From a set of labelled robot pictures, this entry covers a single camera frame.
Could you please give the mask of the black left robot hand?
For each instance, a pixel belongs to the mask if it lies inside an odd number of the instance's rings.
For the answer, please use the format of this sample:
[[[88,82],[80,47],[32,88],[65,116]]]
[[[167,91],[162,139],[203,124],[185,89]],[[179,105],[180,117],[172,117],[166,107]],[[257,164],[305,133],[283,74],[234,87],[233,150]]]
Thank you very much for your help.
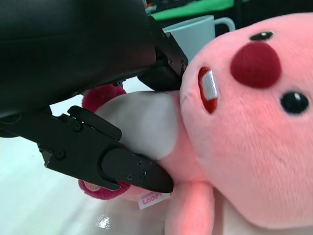
[[[171,176],[123,145],[120,129],[78,106],[56,117],[50,105],[135,76],[175,91],[187,64],[140,0],[3,0],[0,135],[35,142],[47,168],[111,191],[125,182],[171,193]]]

